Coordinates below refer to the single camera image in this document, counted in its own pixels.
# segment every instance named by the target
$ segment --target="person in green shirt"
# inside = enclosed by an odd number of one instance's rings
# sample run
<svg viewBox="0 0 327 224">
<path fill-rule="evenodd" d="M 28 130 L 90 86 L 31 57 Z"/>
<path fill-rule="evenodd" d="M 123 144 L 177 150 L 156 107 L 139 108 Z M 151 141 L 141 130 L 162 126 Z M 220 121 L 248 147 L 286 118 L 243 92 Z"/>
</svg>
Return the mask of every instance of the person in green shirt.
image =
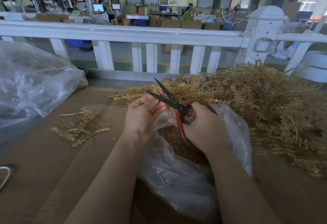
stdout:
<svg viewBox="0 0 327 224">
<path fill-rule="evenodd" d="M 181 21 L 192 21 L 194 19 L 194 5 L 189 3 L 186 7 L 184 14 L 181 17 Z"/>
</svg>

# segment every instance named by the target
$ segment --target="red scissor handle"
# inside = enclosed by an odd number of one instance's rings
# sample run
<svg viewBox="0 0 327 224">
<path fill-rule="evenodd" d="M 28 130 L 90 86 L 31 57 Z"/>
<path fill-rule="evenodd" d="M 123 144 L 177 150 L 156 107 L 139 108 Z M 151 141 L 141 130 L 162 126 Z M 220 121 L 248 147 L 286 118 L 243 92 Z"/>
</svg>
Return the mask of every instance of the red scissor handle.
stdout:
<svg viewBox="0 0 327 224">
<path fill-rule="evenodd" d="M 194 102 L 198 102 L 204 106 L 206 106 L 212 113 L 216 114 L 216 111 L 214 110 L 214 108 L 212 108 L 208 103 L 206 102 L 202 102 L 202 101 L 196 101 L 196 100 L 190 100 L 190 101 L 185 101 L 185 102 L 182 102 L 182 105 L 191 105 L 192 103 Z M 192 142 L 186 137 L 185 135 L 185 132 L 184 132 L 184 128 L 183 128 L 183 123 L 182 123 L 182 120 L 181 120 L 181 116 L 180 116 L 180 113 L 179 111 L 176 111 L 175 112 L 176 114 L 176 120 L 177 120 L 177 126 L 178 126 L 178 129 L 183 137 L 183 140 L 185 142 L 185 144 L 190 147 L 191 149 L 193 149 L 194 151 L 196 152 L 201 152 L 198 148 L 196 148 Z"/>
</svg>

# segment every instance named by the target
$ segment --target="hand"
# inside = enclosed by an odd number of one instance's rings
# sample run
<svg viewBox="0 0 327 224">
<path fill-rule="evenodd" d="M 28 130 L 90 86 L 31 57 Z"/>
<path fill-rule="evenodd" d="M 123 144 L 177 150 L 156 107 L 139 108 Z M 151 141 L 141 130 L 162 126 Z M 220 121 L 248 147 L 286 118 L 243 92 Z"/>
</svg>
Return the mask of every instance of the hand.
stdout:
<svg viewBox="0 0 327 224">
<path fill-rule="evenodd" d="M 123 134 L 136 136 L 144 145 L 152 136 L 154 121 L 165 110 L 166 105 L 150 94 L 142 96 L 129 104 Z"/>
<path fill-rule="evenodd" d="M 206 106 L 194 102 L 192 107 L 197 116 L 190 125 L 183 123 L 184 132 L 187 138 L 208 157 L 215 154 L 221 146 L 227 146 L 226 127 L 222 119 Z M 177 127 L 176 118 L 170 118 L 168 122 Z"/>
</svg>

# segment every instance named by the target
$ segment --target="forearm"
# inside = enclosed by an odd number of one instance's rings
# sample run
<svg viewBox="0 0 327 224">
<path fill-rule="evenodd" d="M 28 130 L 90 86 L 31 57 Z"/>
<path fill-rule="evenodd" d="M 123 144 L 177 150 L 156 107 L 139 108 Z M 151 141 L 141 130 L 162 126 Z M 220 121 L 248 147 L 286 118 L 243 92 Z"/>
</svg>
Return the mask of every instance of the forearm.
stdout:
<svg viewBox="0 0 327 224">
<path fill-rule="evenodd" d="M 251 178 L 227 146 L 207 156 L 215 177 L 224 224 L 280 223 Z"/>
<path fill-rule="evenodd" d="M 140 146 L 125 133 L 64 224 L 128 223 Z"/>
</svg>

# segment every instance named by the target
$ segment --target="white monitor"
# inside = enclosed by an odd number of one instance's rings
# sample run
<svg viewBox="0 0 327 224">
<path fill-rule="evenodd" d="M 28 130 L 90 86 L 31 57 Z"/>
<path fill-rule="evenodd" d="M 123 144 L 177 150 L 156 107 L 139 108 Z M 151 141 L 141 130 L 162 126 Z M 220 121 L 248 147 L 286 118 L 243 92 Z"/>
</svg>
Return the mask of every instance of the white monitor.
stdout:
<svg viewBox="0 0 327 224">
<path fill-rule="evenodd" d="M 99 3 L 93 3 L 93 9 L 95 12 L 104 12 L 104 9 L 103 9 L 103 5 L 102 4 L 99 4 Z"/>
<path fill-rule="evenodd" d="M 120 10 L 120 4 L 112 4 L 112 9 L 113 10 Z"/>
</svg>

